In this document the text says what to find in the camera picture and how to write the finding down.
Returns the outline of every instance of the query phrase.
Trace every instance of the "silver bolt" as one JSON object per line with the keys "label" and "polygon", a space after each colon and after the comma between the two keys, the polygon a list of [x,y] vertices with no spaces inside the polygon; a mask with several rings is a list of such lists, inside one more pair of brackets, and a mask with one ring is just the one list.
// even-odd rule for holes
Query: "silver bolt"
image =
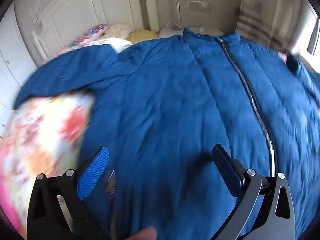
{"label": "silver bolt", "polygon": [[281,172],[278,173],[278,177],[279,179],[284,179],[285,178],[285,175]]}
{"label": "silver bolt", "polygon": [[38,174],[37,179],[43,179],[43,173]]}
{"label": "silver bolt", "polygon": [[254,175],[256,175],[256,171],[253,169],[247,169],[247,174],[250,176],[254,176]]}
{"label": "silver bolt", "polygon": [[75,172],[73,170],[67,170],[66,171],[66,176],[70,177],[74,174]]}

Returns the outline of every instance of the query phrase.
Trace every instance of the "headboard panel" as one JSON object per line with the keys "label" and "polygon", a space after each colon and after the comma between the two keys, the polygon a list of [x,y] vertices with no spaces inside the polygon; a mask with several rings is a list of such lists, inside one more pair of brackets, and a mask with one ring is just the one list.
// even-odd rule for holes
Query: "headboard panel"
{"label": "headboard panel", "polygon": [[[159,31],[156,0],[146,0],[150,28]],[[39,19],[35,45],[46,60],[98,24],[128,24],[143,29],[140,0],[53,0]]]}

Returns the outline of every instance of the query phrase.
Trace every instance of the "floral blanket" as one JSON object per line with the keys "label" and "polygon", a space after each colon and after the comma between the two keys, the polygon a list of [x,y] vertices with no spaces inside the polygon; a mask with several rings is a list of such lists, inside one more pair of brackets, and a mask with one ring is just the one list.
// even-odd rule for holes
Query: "floral blanket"
{"label": "floral blanket", "polygon": [[[93,102],[91,93],[68,92],[29,99],[13,112],[0,146],[0,205],[24,238],[36,176],[60,176],[76,168]],[[63,198],[60,204],[70,223]]]}

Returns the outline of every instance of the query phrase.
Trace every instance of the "white cloth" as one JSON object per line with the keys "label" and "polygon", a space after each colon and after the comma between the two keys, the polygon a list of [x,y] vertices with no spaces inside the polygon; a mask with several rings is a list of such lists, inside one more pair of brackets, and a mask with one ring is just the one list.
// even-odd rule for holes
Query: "white cloth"
{"label": "white cloth", "polygon": [[307,0],[241,0],[236,31],[273,49],[307,49],[317,15]]}

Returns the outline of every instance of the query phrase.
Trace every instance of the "silver zipper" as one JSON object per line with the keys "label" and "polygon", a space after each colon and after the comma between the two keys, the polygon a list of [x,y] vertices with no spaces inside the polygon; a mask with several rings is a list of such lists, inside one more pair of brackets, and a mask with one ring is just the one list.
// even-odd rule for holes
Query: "silver zipper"
{"label": "silver zipper", "polygon": [[244,85],[244,88],[247,92],[247,95],[249,97],[249,100],[250,100],[250,103],[252,105],[252,108],[253,108],[253,111],[254,113],[256,114],[257,116],[257,119],[259,120],[259,123],[262,127],[262,130],[264,132],[264,135],[266,137],[266,140],[267,140],[267,144],[268,144],[268,149],[269,149],[269,160],[270,160],[270,174],[272,177],[275,177],[276,176],[276,164],[275,164],[275,151],[274,151],[274,147],[273,147],[273,143],[272,143],[272,140],[269,136],[269,133],[268,133],[268,129],[267,127],[265,126],[262,118],[261,118],[261,115],[257,109],[257,103],[255,102],[254,100],[254,97],[252,95],[252,92],[248,86],[248,83],[244,77],[244,74],[241,72],[241,70],[238,68],[238,66],[236,65],[236,63],[233,61],[233,58],[231,57],[231,53],[229,52],[229,49],[227,48],[227,46],[225,45],[225,43],[223,42],[223,40],[221,38],[217,38],[218,41],[220,42],[220,45],[222,46],[222,49],[224,51],[224,53],[226,54],[228,60],[230,61],[230,63],[232,64],[232,66],[234,67],[234,69],[237,71],[239,77],[241,78],[241,81],[242,81],[242,84]]}

